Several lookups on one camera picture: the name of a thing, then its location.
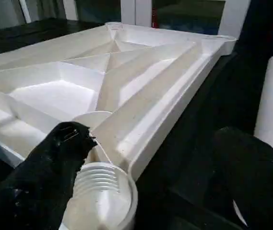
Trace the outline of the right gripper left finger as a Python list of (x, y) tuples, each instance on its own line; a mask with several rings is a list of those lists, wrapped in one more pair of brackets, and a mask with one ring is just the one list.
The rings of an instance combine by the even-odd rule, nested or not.
[(97, 145), (90, 128), (61, 122), (0, 182), (0, 230), (57, 230), (76, 176)]

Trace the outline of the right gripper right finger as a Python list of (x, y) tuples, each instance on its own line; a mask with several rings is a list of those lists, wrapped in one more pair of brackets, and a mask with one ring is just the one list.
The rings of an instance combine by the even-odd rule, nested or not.
[(213, 135), (213, 158), (252, 230), (273, 230), (273, 147), (239, 129)]

